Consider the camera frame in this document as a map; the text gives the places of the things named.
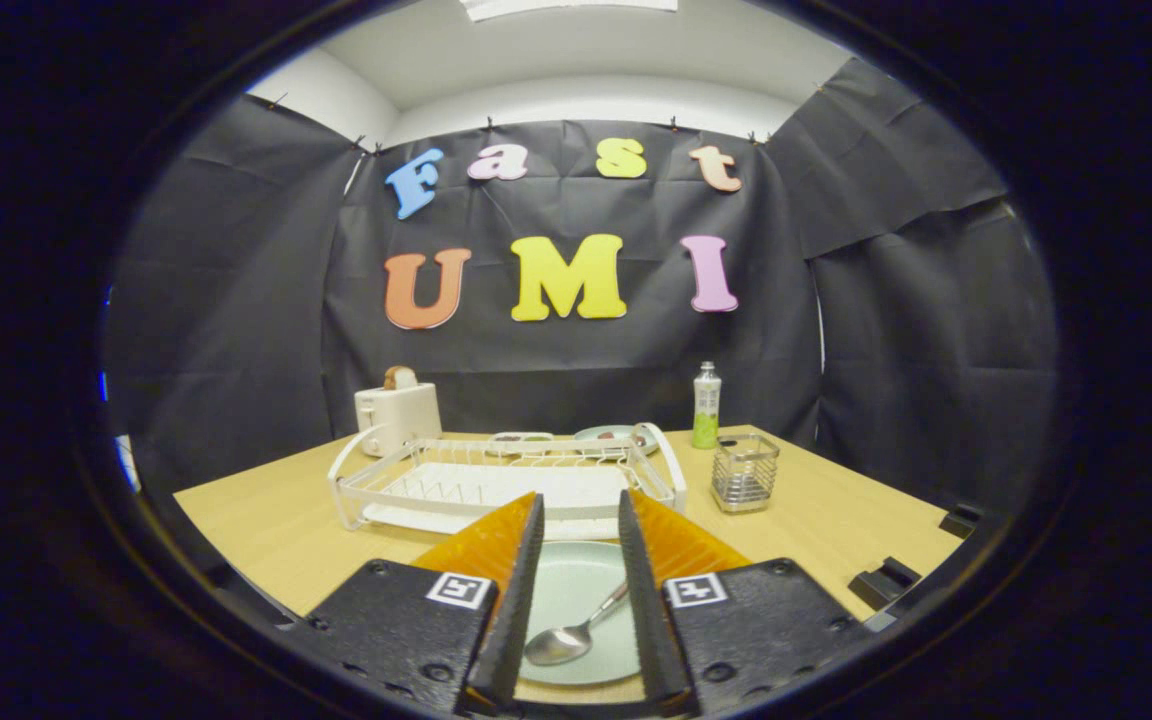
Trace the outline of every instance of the bottle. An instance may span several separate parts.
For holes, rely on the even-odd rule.
[[[696,415],[691,425],[691,447],[708,450],[718,447],[718,392],[723,381],[714,373],[714,364],[705,359],[692,384],[696,388]]]

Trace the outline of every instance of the metal utensil holder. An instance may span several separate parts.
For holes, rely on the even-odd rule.
[[[767,507],[776,484],[781,448],[756,433],[718,437],[712,491],[723,511],[753,511]]]

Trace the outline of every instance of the foam letter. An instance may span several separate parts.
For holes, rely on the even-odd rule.
[[[430,200],[434,199],[433,190],[425,190],[425,185],[433,185],[438,182],[438,168],[434,162],[444,159],[444,151],[438,147],[430,147],[420,152],[415,160],[403,165],[402,168],[389,173],[385,179],[385,184],[392,184],[394,192],[397,192],[397,219],[407,219],[416,210],[424,209]]]
[[[740,179],[728,177],[727,168],[723,167],[725,165],[736,164],[736,160],[732,160],[732,156],[723,156],[713,145],[698,147],[691,152],[687,152],[687,156],[700,160],[700,177],[704,177],[705,182],[713,185],[714,190],[723,192],[736,192],[740,190]]]
[[[616,282],[616,253],[626,243],[614,234],[591,234],[581,241],[573,264],[563,263],[548,237],[524,237],[513,241],[513,250],[521,260],[518,304],[509,311],[518,323],[544,320],[550,308],[540,301],[540,289],[559,316],[573,311],[576,293],[585,288],[585,297],[576,306],[581,318],[620,318],[628,306],[621,301]]]
[[[723,273],[723,247],[727,243],[712,234],[689,234],[679,241],[691,251],[691,266],[696,270],[696,296],[691,306],[696,313],[729,313],[736,309],[736,296],[727,291]]]
[[[447,323],[461,305],[461,270],[470,256],[463,247],[434,255],[434,262],[442,265],[444,272],[439,279],[438,300],[430,306],[416,306],[416,270],[425,264],[425,256],[412,252],[385,260],[385,268],[389,271],[385,316],[389,323],[404,331],[435,328]]]
[[[627,137],[599,142],[594,166],[605,179],[636,179],[649,172],[649,161],[643,159],[643,143]]]
[[[480,160],[470,165],[471,179],[521,179],[525,176],[526,147],[493,145],[479,151]]]

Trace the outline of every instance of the green liquid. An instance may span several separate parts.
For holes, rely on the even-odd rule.
[[[718,447],[718,415],[696,414],[691,425],[691,447],[702,450]]]

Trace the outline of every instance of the light green plate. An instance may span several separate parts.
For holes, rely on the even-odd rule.
[[[578,626],[626,579],[621,546],[606,541],[547,541],[540,546],[526,638],[558,626]],[[599,619],[590,630],[588,655],[540,667],[524,659],[524,679],[556,685],[588,685],[628,679],[639,670],[634,638],[634,611],[628,600]]]
[[[596,429],[584,429],[579,433],[573,434],[573,439],[598,439],[602,433],[612,433],[612,437],[628,438],[634,434],[634,425],[599,425]],[[660,446],[652,437],[652,433],[643,430],[643,434],[639,435],[644,439],[646,445],[643,446],[643,455],[652,455],[653,452],[659,450]],[[623,452],[619,452],[617,455],[623,456]]]

